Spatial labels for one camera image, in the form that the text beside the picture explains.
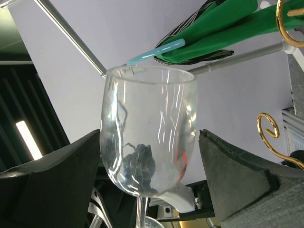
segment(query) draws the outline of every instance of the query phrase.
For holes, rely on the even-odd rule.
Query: gold hook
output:
[[[262,117],[265,117],[272,125],[274,132],[272,132],[269,129],[265,129],[265,131],[273,138],[279,138],[280,137],[280,130],[279,127],[276,123],[276,121],[274,120],[274,118],[272,118],[272,116],[268,115],[267,113],[261,113],[258,115],[257,117],[257,130],[263,140],[263,142],[266,144],[266,146],[268,147],[268,149],[275,154],[276,156],[278,156],[279,158],[282,158],[286,161],[292,162],[296,165],[298,165],[299,167],[301,167],[301,169],[304,170],[304,163],[302,163],[301,161],[297,160],[296,158],[292,158],[286,155],[283,155],[281,153],[279,153],[278,151],[276,151],[268,142],[268,140],[266,139],[263,129],[262,129]]]
[[[293,9],[293,10],[290,10],[288,12],[288,16],[289,17],[294,17],[294,16],[301,16],[301,15],[304,15],[304,8],[302,9]],[[292,39],[285,27],[284,27],[284,22],[283,22],[283,0],[278,0],[277,1],[277,5],[276,5],[276,24],[277,24],[277,27],[279,29],[279,32],[281,33],[283,39],[288,43],[290,44],[291,46],[294,46],[294,47],[297,47],[297,48],[302,48],[304,47],[304,42],[302,41],[297,41],[297,40],[294,40]]]

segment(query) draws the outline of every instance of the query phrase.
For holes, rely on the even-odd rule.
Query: green garment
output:
[[[304,0],[284,3],[286,30],[304,23],[304,16],[287,16],[289,10],[303,6]],[[226,0],[220,5],[213,3],[193,24],[162,44],[183,38],[186,41],[184,47],[158,55],[157,58],[178,64],[251,37],[277,32],[276,5],[254,12],[256,9],[257,0]]]

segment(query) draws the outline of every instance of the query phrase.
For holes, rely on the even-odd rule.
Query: fluorescent light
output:
[[[20,121],[20,122],[16,123],[16,126],[17,126],[18,130],[20,131],[20,134],[21,134],[22,138],[24,139],[25,144],[28,146],[28,149],[29,149],[30,153],[32,154],[34,160],[42,158],[42,154],[41,154],[39,148],[37,147],[37,144],[36,144],[32,134],[30,133],[26,123],[24,121]]]

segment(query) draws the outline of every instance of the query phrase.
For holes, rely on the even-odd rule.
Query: ceiling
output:
[[[0,8],[0,55],[28,56],[8,8]]]

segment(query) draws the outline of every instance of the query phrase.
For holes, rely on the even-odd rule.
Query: blue handle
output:
[[[143,53],[139,56],[136,56],[134,58],[131,58],[125,65],[134,65],[140,61],[146,60],[148,58],[154,57],[156,55],[160,55],[175,49],[178,49],[186,44],[184,39],[178,39],[176,41],[173,41],[169,44],[165,44],[163,46],[160,46],[156,49],[153,49],[151,51],[148,51],[146,53]]]

